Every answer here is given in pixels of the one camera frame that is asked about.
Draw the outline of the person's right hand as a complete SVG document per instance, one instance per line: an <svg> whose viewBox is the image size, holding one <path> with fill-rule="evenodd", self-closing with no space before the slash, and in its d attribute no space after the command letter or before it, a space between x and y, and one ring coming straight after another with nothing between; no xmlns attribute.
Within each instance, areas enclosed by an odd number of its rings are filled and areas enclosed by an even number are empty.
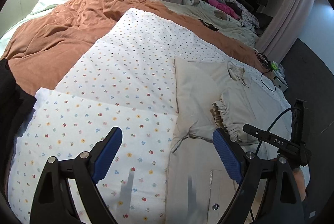
<svg viewBox="0 0 334 224"><path fill-rule="evenodd" d="M296 185L300 194L300 200L301 202L304 202L306 200L307 193L306 193L305 177L303 171L299 167L293 169L292 165L290 165L288 162L286 162L286 165L290 167L290 170L292 171L294 180L296 181ZM272 180L274 185L276 185L277 182L280 182L280 180L277 180L276 178L276 173L277 173L276 169L277 166L275 164L272 173L268 175L268 179ZM287 180L283 181L282 188L283 188L283 193L281 197L281 202L294 204L296 202L296 197L294 195L297 192L294 190L292 186L292 181L289 179L289 176Z"/></svg>

